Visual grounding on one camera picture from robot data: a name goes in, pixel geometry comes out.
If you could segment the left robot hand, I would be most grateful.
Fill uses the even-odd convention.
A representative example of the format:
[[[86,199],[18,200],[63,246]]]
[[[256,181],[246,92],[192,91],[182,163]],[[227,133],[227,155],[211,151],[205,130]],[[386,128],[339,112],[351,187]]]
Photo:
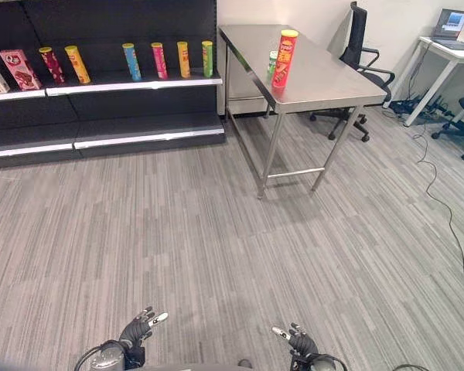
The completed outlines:
[[[156,314],[153,307],[148,306],[125,326],[118,341],[127,350],[139,347],[144,340],[152,335],[155,327],[166,321],[168,317],[169,313],[167,311]]]

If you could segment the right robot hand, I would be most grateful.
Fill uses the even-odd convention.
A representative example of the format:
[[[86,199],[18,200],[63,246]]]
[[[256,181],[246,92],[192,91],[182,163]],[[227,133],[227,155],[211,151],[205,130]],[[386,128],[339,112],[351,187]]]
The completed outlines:
[[[310,359],[319,354],[314,340],[307,334],[305,329],[292,322],[288,330],[278,326],[272,326],[271,331],[279,338],[284,339],[299,356]]]

